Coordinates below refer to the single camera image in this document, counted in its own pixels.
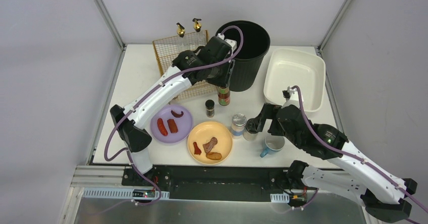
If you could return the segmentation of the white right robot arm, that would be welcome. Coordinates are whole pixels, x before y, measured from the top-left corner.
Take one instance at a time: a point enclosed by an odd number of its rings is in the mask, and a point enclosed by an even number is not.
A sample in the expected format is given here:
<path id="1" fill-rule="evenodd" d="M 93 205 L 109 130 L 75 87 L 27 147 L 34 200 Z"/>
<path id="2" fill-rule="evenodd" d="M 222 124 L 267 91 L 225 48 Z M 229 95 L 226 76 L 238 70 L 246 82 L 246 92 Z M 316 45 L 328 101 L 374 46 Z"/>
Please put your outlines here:
<path id="1" fill-rule="evenodd" d="M 345 197 L 383 222 L 409 220 L 412 205 L 406 197 L 416 192 L 416 181 L 394 177 L 372 163 L 338 129 L 327 124 L 313 124 L 294 105 L 264 104 L 260 113 L 247 121 L 246 132 L 262 132 L 267 119 L 272 121 L 269 134 L 284 137 L 305 153 L 326 160 L 349 174 L 346 178 L 326 173 L 294 160 L 286 172 L 290 184 L 323 189 Z"/>

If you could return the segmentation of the gold wire basket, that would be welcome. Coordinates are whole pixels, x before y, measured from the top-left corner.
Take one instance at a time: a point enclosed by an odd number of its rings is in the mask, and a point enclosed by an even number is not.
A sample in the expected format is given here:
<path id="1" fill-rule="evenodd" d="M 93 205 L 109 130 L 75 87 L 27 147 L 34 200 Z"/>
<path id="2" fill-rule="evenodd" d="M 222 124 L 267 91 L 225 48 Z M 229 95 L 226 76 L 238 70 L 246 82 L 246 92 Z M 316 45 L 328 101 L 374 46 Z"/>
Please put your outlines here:
<path id="1" fill-rule="evenodd" d="M 201 32 L 186 33 L 183 38 L 176 35 L 154 40 L 152 45 L 155 52 L 159 73 L 163 75 L 168 67 L 172 65 L 173 59 L 175 59 L 184 49 L 196 50 L 200 46 L 205 46 L 208 40 L 209 34 L 206 30 L 202 30 Z M 215 91 L 215 86 L 210 85 L 205 81 L 201 81 L 178 94 L 175 98 L 173 98 L 173 100 L 180 101 L 190 99 L 196 96 L 214 93 Z"/>

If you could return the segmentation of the clear oil dispenser bottle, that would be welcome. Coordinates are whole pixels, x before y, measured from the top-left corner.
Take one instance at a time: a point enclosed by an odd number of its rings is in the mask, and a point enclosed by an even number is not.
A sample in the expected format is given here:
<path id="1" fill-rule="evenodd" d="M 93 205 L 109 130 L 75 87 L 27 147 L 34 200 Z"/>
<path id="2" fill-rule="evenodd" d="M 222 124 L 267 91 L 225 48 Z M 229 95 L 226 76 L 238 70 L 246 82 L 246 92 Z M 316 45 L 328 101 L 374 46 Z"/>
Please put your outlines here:
<path id="1" fill-rule="evenodd" d="M 179 23 L 176 23 L 177 25 L 177 35 L 179 36 L 178 39 L 178 51 L 182 52 L 187 50 L 187 38 L 186 38 L 186 34 L 185 34 L 185 28 Z"/>

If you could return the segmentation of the small black spice jar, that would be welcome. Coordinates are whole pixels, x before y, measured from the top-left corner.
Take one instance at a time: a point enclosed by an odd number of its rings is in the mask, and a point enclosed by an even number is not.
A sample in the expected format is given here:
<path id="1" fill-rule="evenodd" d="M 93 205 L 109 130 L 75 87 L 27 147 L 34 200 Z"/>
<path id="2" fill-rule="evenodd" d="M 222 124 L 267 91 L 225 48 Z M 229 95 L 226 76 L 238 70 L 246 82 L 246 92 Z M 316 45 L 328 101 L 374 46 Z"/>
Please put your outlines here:
<path id="1" fill-rule="evenodd" d="M 215 102 L 211 99 L 205 102 L 206 115 L 212 118 L 215 115 Z"/>

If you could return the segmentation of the brown oil dispenser bottle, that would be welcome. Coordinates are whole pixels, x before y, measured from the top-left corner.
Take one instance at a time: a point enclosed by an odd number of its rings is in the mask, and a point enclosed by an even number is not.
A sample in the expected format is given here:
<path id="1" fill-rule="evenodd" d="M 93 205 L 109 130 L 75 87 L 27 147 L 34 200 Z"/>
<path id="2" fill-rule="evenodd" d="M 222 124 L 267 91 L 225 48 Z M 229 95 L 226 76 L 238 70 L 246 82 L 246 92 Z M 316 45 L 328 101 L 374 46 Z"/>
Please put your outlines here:
<path id="1" fill-rule="evenodd" d="M 195 47 L 206 45 L 206 32 L 202 29 L 202 25 L 200 21 L 201 19 L 199 18 L 192 19 L 192 22 L 194 23 L 193 28 L 195 30 L 192 41 Z"/>

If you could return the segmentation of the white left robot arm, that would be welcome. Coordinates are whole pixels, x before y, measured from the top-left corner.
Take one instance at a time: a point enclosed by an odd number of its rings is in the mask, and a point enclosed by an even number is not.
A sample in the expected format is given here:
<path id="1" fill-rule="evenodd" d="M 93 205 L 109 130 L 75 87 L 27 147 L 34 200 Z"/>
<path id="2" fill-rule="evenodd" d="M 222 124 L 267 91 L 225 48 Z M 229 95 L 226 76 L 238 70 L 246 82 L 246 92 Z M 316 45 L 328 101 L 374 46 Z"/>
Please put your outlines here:
<path id="1" fill-rule="evenodd" d="M 243 46 L 243 39 L 226 39 L 223 34 L 212 37 L 205 46 L 178 54 L 161 78 L 132 103 L 121 107 L 114 105 L 110 114 L 114 122 L 106 146 L 115 133 L 126 144 L 132 168 L 139 174 L 152 169 L 148 146 L 152 137 L 146 125 L 154 115 L 181 92 L 194 84 L 205 81 L 214 86 L 228 86 L 234 58 Z"/>

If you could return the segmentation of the black lid spice jar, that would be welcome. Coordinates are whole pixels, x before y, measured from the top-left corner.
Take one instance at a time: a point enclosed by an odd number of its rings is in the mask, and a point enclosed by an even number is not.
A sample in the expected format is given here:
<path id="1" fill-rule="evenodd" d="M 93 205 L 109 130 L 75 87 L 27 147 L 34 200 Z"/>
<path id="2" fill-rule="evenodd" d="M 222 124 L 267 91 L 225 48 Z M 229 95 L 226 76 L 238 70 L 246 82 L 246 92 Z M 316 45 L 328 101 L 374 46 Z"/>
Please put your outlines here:
<path id="1" fill-rule="evenodd" d="M 249 119 L 246 123 L 245 130 L 243 132 L 244 139 L 250 142 L 254 141 L 258 135 L 257 128 L 257 120 L 255 118 Z"/>

